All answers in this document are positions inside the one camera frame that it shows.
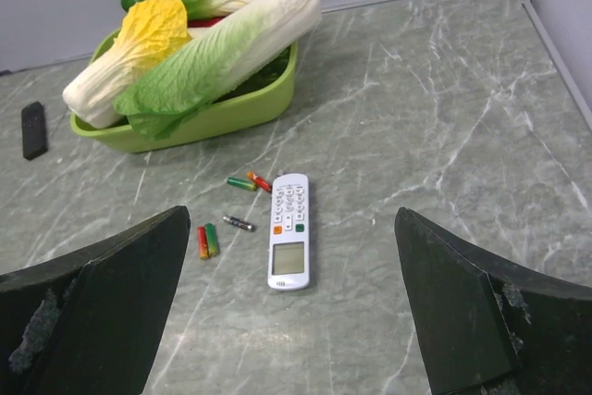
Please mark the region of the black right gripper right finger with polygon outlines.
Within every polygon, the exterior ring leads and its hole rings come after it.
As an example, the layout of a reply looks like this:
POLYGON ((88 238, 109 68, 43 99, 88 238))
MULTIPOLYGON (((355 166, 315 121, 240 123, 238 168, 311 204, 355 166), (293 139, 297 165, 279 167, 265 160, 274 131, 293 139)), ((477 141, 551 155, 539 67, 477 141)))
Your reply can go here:
POLYGON ((400 208, 394 231, 434 394, 588 394, 591 289, 400 208))

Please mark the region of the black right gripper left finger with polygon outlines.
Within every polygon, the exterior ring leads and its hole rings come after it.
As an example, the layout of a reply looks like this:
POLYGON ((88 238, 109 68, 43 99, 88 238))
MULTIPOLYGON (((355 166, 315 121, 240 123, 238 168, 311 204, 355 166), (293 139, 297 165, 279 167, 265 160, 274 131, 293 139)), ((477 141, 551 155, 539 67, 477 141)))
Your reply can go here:
POLYGON ((1 277, 4 394, 140 394, 191 232, 182 205, 1 277))

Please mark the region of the black remote control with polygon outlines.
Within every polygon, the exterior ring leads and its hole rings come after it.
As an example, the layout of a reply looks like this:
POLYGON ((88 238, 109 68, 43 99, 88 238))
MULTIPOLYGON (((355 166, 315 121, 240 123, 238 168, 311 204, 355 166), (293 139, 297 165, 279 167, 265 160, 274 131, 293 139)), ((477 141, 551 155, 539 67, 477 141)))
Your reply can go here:
POLYGON ((33 102, 21 110, 22 155, 31 161, 49 149, 45 110, 33 102))

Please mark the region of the red orange battery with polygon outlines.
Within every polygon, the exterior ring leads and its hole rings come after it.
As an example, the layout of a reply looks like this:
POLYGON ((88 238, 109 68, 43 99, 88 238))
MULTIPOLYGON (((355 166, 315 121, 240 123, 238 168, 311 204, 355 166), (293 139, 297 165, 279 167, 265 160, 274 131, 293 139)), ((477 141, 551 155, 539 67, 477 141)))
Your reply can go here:
POLYGON ((272 185, 267 182, 264 178, 262 178, 261 176, 255 174, 252 171, 248 171, 247 172, 247 178, 249 180, 251 180, 258 188, 267 191, 269 193, 272 192, 272 185))

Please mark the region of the red yellow battery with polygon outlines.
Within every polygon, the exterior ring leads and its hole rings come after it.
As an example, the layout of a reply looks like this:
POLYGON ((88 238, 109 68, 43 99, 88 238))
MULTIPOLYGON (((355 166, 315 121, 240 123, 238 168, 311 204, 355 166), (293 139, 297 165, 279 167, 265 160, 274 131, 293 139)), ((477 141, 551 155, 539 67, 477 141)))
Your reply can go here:
POLYGON ((207 260, 209 258, 209 250, 207 243, 207 235, 204 226, 200 226, 197 228, 197 239, 200 259, 207 260))

